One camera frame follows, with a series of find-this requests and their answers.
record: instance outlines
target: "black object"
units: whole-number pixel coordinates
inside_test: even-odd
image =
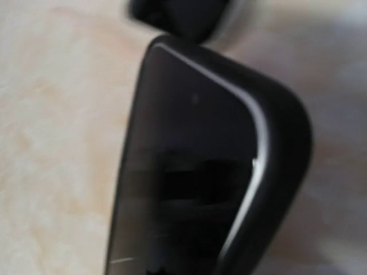
[[[250,274],[310,152],[308,117],[285,87],[156,38],[136,86],[106,275]]]
[[[231,0],[131,0],[130,15],[195,43],[207,41]]]

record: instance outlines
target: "silver edge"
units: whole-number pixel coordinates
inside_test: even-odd
[[[225,79],[221,78],[215,72],[212,72],[208,68],[203,67],[202,65],[194,62],[193,60],[188,59],[187,57],[181,55],[173,49],[168,48],[166,45],[162,43],[157,43],[153,46],[152,49],[161,48],[166,52],[172,54],[173,56],[180,59],[185,64],[189,65],[193,69],[198,72],[204,74],[207,78],[211,79],[218,85],[226,88],[230,91],[234,96],[236,96],[243,104],[246,105],[250,114],[255,122],[255,130],[257,135],[257,159],[254,167],[254,171],[252,173],[250,183],[248,186],[248,190],[244,195],[241,206],[236,214],[235,221],[232,224],[232,227],[227,235],[227,238],[221,248],[221,251],[218,256],[218,260],[221,261],[227,251],[231,246],[233,240],[239,232],[240,226],[245,219],[247,212],[250,208],[250,205],[260,187],[261,180],[264,175],[264,171],[266,165],[268,163],[268,153],[269,153],[269,133],[268,126],[265,119],[265,115],[261,110],[260,105],[256,102],[256,100],[244,89],[233,85],[232,83],[227,82]]]

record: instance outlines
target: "phone screen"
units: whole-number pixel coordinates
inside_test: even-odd
[[[256,150],[239,99],[164,48],[151,49],[119,172],[107,275],[211,274]]]

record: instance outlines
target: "white surface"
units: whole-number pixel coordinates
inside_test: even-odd
[[[367,274],[367,2],[254,2],[227,55],[292,88],[314,161],[257,274]],[[101,274],[139,62],[115,0],[2,0],[0,274]]]

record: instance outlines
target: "beige marble countertop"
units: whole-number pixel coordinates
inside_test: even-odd
[[[126,0],[0,1],[0,274],[100,275],[134,83]],[[257,0],[225,54],[292,88],[314,161],[256,274],[367,274],[367,1]]]

